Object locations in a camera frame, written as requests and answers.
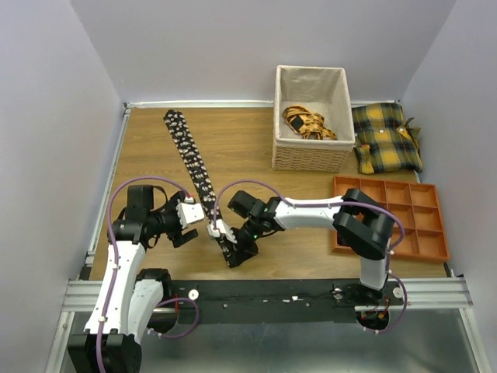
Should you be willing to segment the black floral tie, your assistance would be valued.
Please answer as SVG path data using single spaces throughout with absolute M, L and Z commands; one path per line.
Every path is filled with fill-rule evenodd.
M 186 118 L 178 110 L 168 110 L 164 116 L 164 122 L 193 182 L 199 202 L 208 220 L 208 225 L 217 219 L 221 219 L 222 216 L 216 205 L 217 195 Z M 229 266 L 230 259 L 235 256 L 234 244 L 230 242 L 217 244 L 220 246 L 224 259 Z

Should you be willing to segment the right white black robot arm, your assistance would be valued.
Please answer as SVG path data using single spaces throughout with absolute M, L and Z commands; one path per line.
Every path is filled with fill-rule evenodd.
M 393 214 L 360 190 L 322 200 L 272 197 L 267 202 L 239 190 L 228 208 L 245 219 L 228 234 L 243 260 L 259 252 L 256 241 L 265 235 L 297 228 L 333 229 L 360 257 L 359 299 L 372 305 L 385 296 Z

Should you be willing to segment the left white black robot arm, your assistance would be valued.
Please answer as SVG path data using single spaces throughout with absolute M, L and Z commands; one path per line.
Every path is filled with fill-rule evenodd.
M 189 226 L 205 217 L 201 204 L 184 189 L 155 206 L 155 190 L 138 184 L 127 188 L 127 204 L 110 225 L 106 272 L 89 320 L 70 336 L 68 353 L 77 372 L 138 372 L 141 339 L 155 307 L 175 303 L 166 269 L 140 268 L 148 249 L 162 235 L 174 247 L 195 239 Z

